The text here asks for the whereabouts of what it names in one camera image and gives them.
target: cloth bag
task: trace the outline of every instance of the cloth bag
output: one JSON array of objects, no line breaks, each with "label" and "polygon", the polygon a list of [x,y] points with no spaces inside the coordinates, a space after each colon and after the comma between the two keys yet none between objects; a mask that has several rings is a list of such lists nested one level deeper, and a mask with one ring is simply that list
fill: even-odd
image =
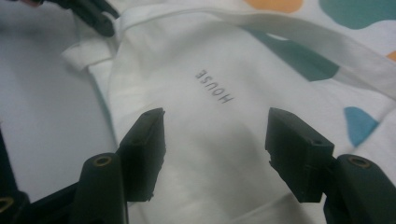
[{"label": "cloth bag", "polygon": [[295,223],[324,222],[268,163],[271,106],[335,143],[334,156],[362,155],[396,182],[396,66],[353,39],[280,13],[180,5],[129,8],[117,35],[65,57],[88,66],[118,143],[142,113],[166,111],[154,197],[131,207],[142,222],[290,223],[290,211]]}]

